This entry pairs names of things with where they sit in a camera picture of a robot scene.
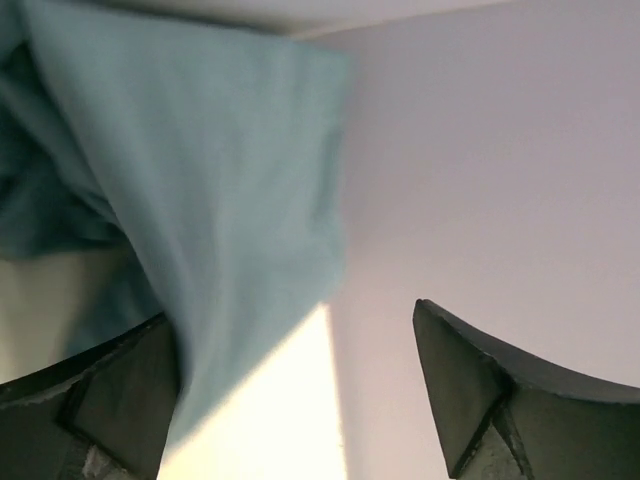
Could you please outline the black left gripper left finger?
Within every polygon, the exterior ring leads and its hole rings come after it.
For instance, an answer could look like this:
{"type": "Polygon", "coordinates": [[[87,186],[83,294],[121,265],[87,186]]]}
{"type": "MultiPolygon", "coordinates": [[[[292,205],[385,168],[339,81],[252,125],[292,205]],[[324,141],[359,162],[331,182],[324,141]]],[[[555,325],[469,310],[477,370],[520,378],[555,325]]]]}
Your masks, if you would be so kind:
{"type": "Polygon", "coordinates": [[[6,382],[1,477],[154,479],[179,392],[176,340],[163,315],[6,382]]]}

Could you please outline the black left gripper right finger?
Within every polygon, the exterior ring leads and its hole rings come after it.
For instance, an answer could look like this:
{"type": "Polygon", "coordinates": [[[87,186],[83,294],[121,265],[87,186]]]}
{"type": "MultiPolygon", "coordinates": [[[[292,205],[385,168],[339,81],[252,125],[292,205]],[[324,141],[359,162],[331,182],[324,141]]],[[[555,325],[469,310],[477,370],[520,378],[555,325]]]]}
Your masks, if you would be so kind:
{"type": "Polygon", "coordinates": [[[638,478],[638,388],[546,361],[430,300],[413,327],[449,478],[638,478]]]}

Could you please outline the blue t shirt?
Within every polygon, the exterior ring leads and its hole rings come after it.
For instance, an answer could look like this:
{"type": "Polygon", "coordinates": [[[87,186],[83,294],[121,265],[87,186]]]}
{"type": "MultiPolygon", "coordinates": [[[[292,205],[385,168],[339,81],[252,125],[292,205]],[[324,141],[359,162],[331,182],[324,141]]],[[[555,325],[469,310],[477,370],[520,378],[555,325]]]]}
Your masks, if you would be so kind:
{"type": "Polygon", "coordinates": [[[345,56],[274,35],[1,5],[1,254],[130,249],[68,348],[167,313],[171,443],[339,282],[349,80],[345,56]]]}

